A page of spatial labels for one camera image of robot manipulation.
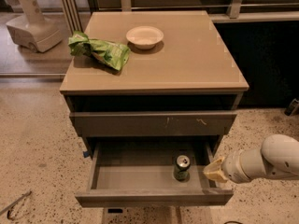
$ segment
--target can lid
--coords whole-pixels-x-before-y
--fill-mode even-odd
[[[190,160],[185,155],[180,155],[177,157],[177,165],[181,168],[188,168],[190,166]]]

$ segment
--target floor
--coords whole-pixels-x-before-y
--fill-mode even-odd
[[[9,16],[0,14],[1,72],[67,69],[69,34],[62,17],[57,24],[65,40],[41,55],[12,43],[4,25]],[[224,206],[126,208],[122,213],[82,208],[74,194],[86,189],[92,162],[83,158],[85,146],[68,118],[60,85],[60,80],[51,79],[0,79],[0,211],[32,191],[14,207],[12,220],[3,214],[0,223],[298,223],[298,181],[228,182],[224,187],[233,189],[234,196]],[[258,147],[273,133],[299,140],[298,127],[299,116],[286,116],[281,108],[238,109],[216,156]]]

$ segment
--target white device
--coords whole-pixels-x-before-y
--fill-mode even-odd
[[[15,44],[32,52],[45,52],[57,45],[62,34],[56,25],[45,19],[36,0],[19,0],[24,15],[7,22],[7,28]]]
[[[287,135],[273,134],[260,148],[238,150],[219,158],[204,169],[208,179],[247,183],[255,178],[299,180],[299,142]]]

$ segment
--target drawer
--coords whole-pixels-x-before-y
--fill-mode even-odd
[[[191,160],[189,177],[173,177],[177,156]],[[191,141],[98,142],[83,207],[223,205],[233,196],[203,174],[212,157],[208,143]]]
[[[234,111],[73,112],[78,136],[194,136],[225,135]]]

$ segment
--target can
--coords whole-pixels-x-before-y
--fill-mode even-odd
[[[177,181],[186,180],[189,176],[190,165],[190,159],[186,155],[179,155],[175,161],[174,178]]]

